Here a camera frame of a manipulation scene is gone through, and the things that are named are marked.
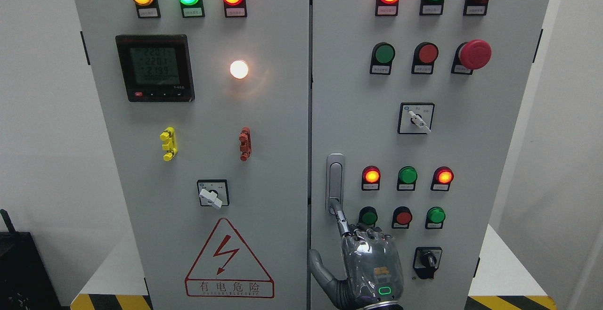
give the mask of gray metal panel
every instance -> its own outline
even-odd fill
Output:
[[[491,0],[487,16],[463,16],[464,0],[446,0],[442,16],[419,16],[420,0],[400,0],[399,15],[375,17],[375,0],[314,0],[312,90],[312,247],[344,277],[335,220],[325,210],[326,158],[345,155],[344,209],[357,221],[370,205],[378,225],[398,239],[405,273],[401,305],[462,309],[496,195],[548,0]],[[450,74],[456,48],[488,41],[493,56],[472,76]],[[390,76],[368,73],[378,42],[396,48]],[[437,44],[433,75],[411,74],[415,47]],[[432,134],[397,134],[401,102],[433,102]],[[361,191],[362,169],[381,169],[381,190]],[[398,171],[414,166],[414,192],[396,191]],[[433,172],[455,173],[449,192],[430,191]],[[409,230],[390,228],[398,206],[413,212]],[[430,207],[447,212],[443,230],[425,230]],[[434,280],[413,280],[417,246],[441,246]],[[331,309],[312,282],[313,310]]]
[[[178,0],[159,0],[160,19],[138,19],[132,0],[75,1],[154,308],[304,309],[309,0],[247,0],[248,18],[225,18],[222,0],[204,0],[206,17],[187,19]],[[122,33],[186,34],[194,102],[129,102],[114,41]],[[235,59],[250,66],[243,81],[228,72]],[[159,134],[168,126],[179,153],[163,162]],[[245,163],[242,127],[253,142]],[[230,205],[200,207],[198,179],[228,179]],[[274,299],[185,294],[220,217],[274,279]],[[231,267],[243,276],[236,260]]]

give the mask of yellow terminal connector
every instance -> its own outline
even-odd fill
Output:
[[[169,162],[178,153],[178,146],[176,145],[176,131],[173,127],[167,127],[159,135],[159,139],[163,142],[161,149],[165,151],[163,154],[163,160]]]

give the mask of lightning bolt symbol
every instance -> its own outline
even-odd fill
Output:
[[[223,254],[230,254],[230,257],[228,258],[228,260],[226,260],[226,263],[224,263],[224,265],[222,265],[221,268],[218,268],[218,272],[216,273],[216,276],[219,275],[220,273],[224,272],[224,267],[228,264],[228,262],[230,262],[230,260],[235,256],[235,254],[237,252],[239,252],[239,248],[236,248],[235,250],[228,250],[228,251],[220,252],[220,250],[222,250],[222,248],[226,245],[226,243],[228,243],[229,240],[230,240],[230,235],[224,236],[224,239],[222,239],[222,243],[220,243],[220,246],[218,246],[218,249],[213,254],[214,257],[222,256]]]

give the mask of red terminal connector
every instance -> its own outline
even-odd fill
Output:
[[[252,156],[252,132],[248,127],[244,127],[239,134],[239,151],[241,151],[241,162],[247,162],[247,159]]]

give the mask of digital power meter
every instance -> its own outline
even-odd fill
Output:
[[[195,99],[186,35],[118,35],[115,42],[129,101]]]

